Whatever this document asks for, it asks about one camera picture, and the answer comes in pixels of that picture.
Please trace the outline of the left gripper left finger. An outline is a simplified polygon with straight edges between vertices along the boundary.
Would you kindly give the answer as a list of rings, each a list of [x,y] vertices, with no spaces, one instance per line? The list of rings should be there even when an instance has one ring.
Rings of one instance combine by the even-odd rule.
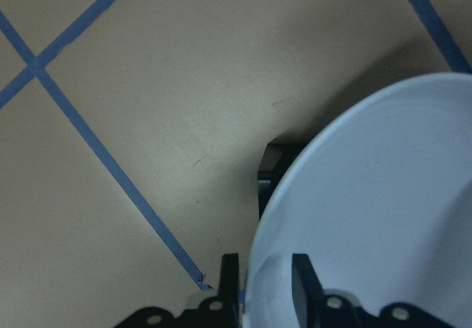
[[[224,254],[221,259],[219,279],[219,296],[234,306],[239,304],[240,298],[240,266],[239,256],[236,253]]]

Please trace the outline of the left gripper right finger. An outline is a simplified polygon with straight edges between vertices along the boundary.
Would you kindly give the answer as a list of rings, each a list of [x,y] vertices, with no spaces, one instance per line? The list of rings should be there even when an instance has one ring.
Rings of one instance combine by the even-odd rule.
[[[292,301],[298,321],[315,321],[317,304],[324,290],[307,254],[293,254],[291,264]]]

